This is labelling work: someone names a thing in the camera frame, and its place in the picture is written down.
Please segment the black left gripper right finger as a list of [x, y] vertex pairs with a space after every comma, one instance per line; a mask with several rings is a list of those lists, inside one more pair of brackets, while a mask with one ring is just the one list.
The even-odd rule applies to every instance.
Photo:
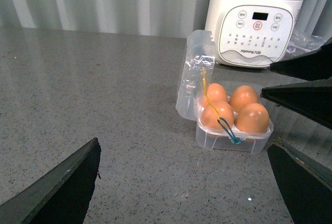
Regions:
[[331, 223], [331, 170], [288, 144], [267, 152], [293, 222]]

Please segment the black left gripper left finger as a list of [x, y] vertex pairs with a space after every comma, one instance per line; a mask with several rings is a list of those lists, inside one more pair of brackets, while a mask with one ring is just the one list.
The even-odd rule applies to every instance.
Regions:
[[83, 223], [99, 176], [95, 137], [1, 205], [1, 223]]

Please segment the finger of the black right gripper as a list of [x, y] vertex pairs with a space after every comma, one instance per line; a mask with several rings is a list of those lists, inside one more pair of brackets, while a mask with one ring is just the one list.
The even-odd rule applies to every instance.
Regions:
[[331, 78], [263, 88], [261, 96], [331, 129]]
[[331, 77], [331, 43], [294, 59], [272, 63], [270, 70], [307, 81], [329, 79]]

